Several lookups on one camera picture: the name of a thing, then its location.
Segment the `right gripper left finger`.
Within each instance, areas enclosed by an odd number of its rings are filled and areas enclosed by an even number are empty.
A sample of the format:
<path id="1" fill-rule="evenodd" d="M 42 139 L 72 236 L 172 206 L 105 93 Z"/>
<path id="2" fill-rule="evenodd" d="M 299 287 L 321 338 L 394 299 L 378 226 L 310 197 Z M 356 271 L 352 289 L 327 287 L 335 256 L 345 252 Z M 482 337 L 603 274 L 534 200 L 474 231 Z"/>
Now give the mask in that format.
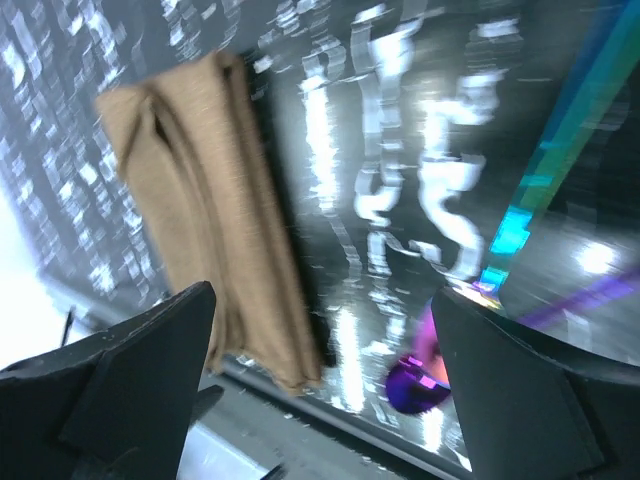
<path id="1" fill-rule="evenodd" d="M 176 478 L 215 306 L 199 282 L 3 369 L 2 478 Z"/>

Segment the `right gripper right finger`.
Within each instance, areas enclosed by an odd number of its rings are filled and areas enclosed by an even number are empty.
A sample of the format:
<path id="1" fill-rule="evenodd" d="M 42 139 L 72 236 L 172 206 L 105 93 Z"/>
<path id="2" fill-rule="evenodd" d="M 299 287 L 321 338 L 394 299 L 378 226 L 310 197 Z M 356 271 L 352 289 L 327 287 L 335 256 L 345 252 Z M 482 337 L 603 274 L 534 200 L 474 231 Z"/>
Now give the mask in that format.
<path id="1" fill-rule="evenodd" d="M 431 310 L 475 478 L 638 478 L 638 367 L 451 288 L 434 296 Z"/>

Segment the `brown cloth napkin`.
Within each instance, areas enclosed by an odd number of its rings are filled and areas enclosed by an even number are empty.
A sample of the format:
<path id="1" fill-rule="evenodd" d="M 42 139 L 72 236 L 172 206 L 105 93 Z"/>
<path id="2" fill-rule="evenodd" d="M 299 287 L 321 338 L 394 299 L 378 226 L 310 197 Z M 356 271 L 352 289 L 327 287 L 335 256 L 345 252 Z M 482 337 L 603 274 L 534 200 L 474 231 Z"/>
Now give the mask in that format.
<path id="1" fill-rule="evenodd" d="M 225 51 L 102 93 L 96 110 L 174 291 L 213 286 L 205 365 L 245 356 L 299 395 L 324 363 L 243 60 Z"/>

